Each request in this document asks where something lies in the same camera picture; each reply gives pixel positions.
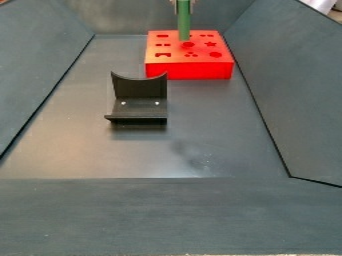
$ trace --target bin floor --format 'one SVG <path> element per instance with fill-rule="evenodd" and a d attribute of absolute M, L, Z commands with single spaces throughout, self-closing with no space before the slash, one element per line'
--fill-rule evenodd
<path fill-rule="evenodd" d="M 111 127 L 145 44 L 93 41 L 7 152 L 0 254 L 340 254 L 342 190 L 288 177 L 238 69 L 170 82 L 165 130 Z"/>
<path fill-rule="evenodd" d="M 111 71 L 145 77 L 145 36 L 98 36 L 31 121 L 0 178 L 288 177 L 250 92 L 170 81 L 166 129 L 115 129 Z"/>

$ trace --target black holder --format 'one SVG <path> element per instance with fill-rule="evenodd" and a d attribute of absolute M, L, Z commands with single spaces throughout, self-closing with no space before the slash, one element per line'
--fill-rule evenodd
<path fill-rule="evenodd" d="M 113 114 L 105 118 L 122 125 L 167 123 L 167 74 L 130 79 L 111 72 L 115 91 Z"/>

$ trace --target hole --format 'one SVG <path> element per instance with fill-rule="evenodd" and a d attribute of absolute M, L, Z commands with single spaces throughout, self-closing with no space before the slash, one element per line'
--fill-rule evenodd
<path fill-rule="evenodd" d="M 171 53 L 169 53 L 169 52 L 159 52 L 159 53 L 157 53 L 155 54 L 155 57 L 162 57 L 162 56 L 166 56 L 166 57 L 171 57 Z"/>
<path fill-rule="evenodd" d="M 189 54 L 185 55 L 186 57 L 198 57 L 198 54 L 194 54 L 194 52 L 189 52 Z"/>
<path fill-rule="evenodd" d="M 217 43 L 207 42 L 206 45 L 207 45 L 207 47 L 214 47 L 214 46 L 217 46 Z"/>
<path fill-rule="evenodd" d="M 193 47 L 194 45 L 195 45 L 195 44 L 194 44 L 193 42 L 185 42 L 185 43 L 183 43 L 183 46 L 185 46 L 185 47 Z"/>
<path fill-rule="evenodd" d="M 211 53 L 210 53 L 210 56 L 214 57 L 214 58 L 221 58 L 221 57 L 222 57 L 222 53 L 219 53 L 219 52 L 211 52 Z"/>

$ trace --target circular hole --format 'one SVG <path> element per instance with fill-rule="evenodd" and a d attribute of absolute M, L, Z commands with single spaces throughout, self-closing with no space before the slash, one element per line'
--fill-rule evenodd
<path fill-rule="evenodd" d="M 195 44 L 194 44 L 193 42 L 185 42 L 185 43 L 183 43 L 183 46 L 185 46 L 185 47 L 193 47 L 194 45 L 195 45 Z"/>
<path fill-rule="evenodd" d="M 222 57 L 222 53 L 219 53 L 219 52 L 211 52 L 211 53 L 210 53 L 210 56 L 214 57 L 214 58 L 219 58 L 219 57 Z"/>

